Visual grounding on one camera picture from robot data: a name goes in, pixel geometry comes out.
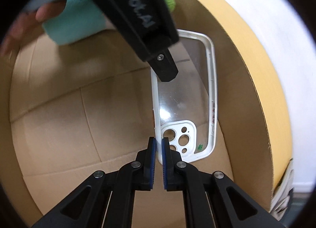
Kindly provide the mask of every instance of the triangular cutout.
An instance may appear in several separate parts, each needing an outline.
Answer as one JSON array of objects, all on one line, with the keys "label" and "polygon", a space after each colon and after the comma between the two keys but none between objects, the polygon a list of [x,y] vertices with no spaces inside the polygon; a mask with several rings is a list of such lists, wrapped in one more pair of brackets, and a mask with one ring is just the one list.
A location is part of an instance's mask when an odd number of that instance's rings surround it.
[{"label": "triangular cutout", "polygon": [[79,193],[79,195],[72,202],[70,202],[66,207],[64,207],[61,213],[74,220],[78,220],[84,207],[84,204],[88,199],[90,191],[91,186],[87,186],[82,192]]},{"label": "triangular cutout", "polygon": [[233,187],[228,187],[226,190],[240,221],[257,214],[257,210]]}]

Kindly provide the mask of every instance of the cardboard box wall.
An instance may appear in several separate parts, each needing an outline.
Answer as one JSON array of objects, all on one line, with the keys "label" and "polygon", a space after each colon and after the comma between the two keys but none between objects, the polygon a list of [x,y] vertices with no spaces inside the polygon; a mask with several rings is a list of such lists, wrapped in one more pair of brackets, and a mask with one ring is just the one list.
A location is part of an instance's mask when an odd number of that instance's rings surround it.
[{"label": "cardboard box wall", "polygon": [[[224,0],[176,2],[177,28],[204,33],[215,46],[216,147],[194,164],[224,171],[268,210],[292,156],[275,70]],[[0,179],[29,225],[93,171],[132,161],[154,135],[149,68],[115,31],[62,47],[42,35],[0,67]],[[163,191],[159,164],[154,186],[136,194],[133,226],[184,227],[182,195]]]}]

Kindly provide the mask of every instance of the light blue object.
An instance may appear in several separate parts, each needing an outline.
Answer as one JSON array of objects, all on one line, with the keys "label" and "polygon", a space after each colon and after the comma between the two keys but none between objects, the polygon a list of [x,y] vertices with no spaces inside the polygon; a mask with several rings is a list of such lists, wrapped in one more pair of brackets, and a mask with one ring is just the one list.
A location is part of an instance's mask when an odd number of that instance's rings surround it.
[{"label": "light blue object", "polygon": [[64,11],[42,27],[54,42],[64,45],[106,29],[106,21],[92,0],[67,0]]}]

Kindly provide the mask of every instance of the human hand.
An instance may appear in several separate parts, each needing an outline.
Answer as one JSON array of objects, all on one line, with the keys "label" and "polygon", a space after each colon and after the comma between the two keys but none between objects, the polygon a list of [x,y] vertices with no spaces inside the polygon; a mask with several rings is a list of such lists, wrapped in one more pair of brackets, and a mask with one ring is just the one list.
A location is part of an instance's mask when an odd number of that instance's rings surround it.
[{"label": "human hand", "polygon": [[18,47],[23,37],[42,22],[58,16],[64,10],[66,0],[50,2],[41,6],[37,11],[21,13],[9,28],[0,46],[0,56],[9,54]]}]

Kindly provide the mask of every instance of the silver bolt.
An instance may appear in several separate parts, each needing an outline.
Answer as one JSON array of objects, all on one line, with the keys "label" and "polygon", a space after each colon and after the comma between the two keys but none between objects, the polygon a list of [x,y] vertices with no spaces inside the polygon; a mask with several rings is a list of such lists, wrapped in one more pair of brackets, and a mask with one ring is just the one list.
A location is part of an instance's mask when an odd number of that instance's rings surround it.
[{"label": "silver bolt", "polygon": [[217,179],[222,179],[224,177],[224,174],[221,172],[221,171],[216,171],[214,173],[214,176],[217,178]]},{"label": "silver bolt", "polygon": [[179,167],[179,168],[185,168],[185,167],[186,167],[186,163],[183,162],[183,161],[179,161],[179,162],[177,163],[177,167]]},{"label": "silver bolt", "polygon": [[101,178],[103,175],[104,175],[104,173],[103,173],[102,171],[95,171],[95,172],[93,173],[93,176],[94,176],[95,178]]},{"label": "silver bolt", "polygon": [[165,55],[159,54],[158,57],[157,57],[157,60],[158,61],[162,61],[164,58],[165,58]]},{"label": "silver bolt", "polygon": [[134,168],[140,167],[140,162],[138,162],[138,161],[132,162],[132,167],[134,167]]}]

